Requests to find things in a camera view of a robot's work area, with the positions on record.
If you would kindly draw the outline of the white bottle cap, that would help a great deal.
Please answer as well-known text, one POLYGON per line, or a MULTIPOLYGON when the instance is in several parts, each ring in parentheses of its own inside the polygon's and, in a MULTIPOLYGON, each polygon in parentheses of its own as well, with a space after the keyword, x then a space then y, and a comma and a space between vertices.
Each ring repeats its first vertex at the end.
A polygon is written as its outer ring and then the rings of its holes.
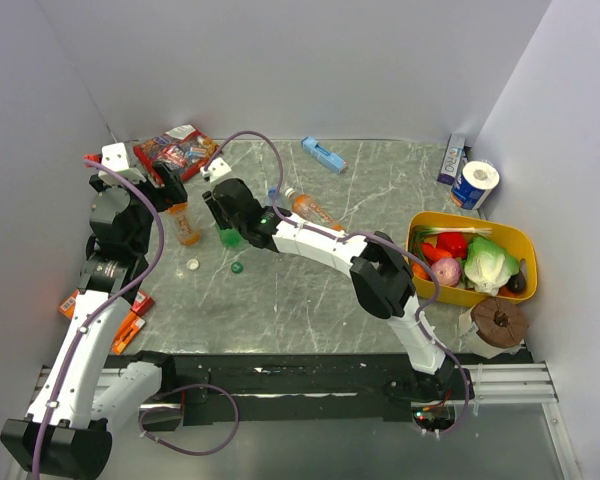
POLYGON ((186 267, 190 271, 196 271, 200 267, 200 263, 196 258, 191 258, 187 261, 186 267))

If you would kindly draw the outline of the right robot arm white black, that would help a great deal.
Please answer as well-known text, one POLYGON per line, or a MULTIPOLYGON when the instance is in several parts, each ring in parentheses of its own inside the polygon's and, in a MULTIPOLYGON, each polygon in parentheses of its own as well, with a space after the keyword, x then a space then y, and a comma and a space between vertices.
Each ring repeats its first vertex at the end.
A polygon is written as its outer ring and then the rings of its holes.
POLYGON ((309 259, 349 278, 361 308, 387 321, 405 348, 419 391, 436 399, 451 388, 445 346, 426 320, 406 254, 387 235, 346 234, 263 206, 238 178, 217 183, 202 198, 220 229, 236 230, 249 245, 309 259))

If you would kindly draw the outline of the green bottle cap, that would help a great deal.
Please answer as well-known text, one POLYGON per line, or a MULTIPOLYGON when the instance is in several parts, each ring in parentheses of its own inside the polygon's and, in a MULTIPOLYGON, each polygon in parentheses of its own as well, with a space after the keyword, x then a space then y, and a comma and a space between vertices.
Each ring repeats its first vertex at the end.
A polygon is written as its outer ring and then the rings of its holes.
POLYGON ((241 262, 233 262, 231 264, 231 271, 234 274, 241 274, 244 270, 244 266, 241 262))

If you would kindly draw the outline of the green plastic bottle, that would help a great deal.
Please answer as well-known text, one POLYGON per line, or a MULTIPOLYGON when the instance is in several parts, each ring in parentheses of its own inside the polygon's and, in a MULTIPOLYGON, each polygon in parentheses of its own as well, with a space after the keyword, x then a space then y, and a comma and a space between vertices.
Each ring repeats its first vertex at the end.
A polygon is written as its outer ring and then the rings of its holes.
POLYGON ((215 225, 221 244, 228 249, 237 249, 243 243, 243 238, 240 233, 234 228, 223 229, 219 225, 215 225))

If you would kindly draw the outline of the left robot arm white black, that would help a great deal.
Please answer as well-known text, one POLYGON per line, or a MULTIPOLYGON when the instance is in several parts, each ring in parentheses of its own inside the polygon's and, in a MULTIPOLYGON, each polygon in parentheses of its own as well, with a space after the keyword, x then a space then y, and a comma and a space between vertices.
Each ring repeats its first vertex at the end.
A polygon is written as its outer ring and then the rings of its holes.
POLYGON ((159 185, 132 170, 93 166, 91 234, 65 339, 24 417, 6 420, 0 434, 33 478, 98 478, 114 432, 145 400, 165 402, 178 389, 174 358, 143 351, 102 394, 96 392, 116 333, 157 264, 146 259, 151 229, 161 228, 160 212, 186 201, 187 193, 179 174, 163 164, 155 168, 159 185))

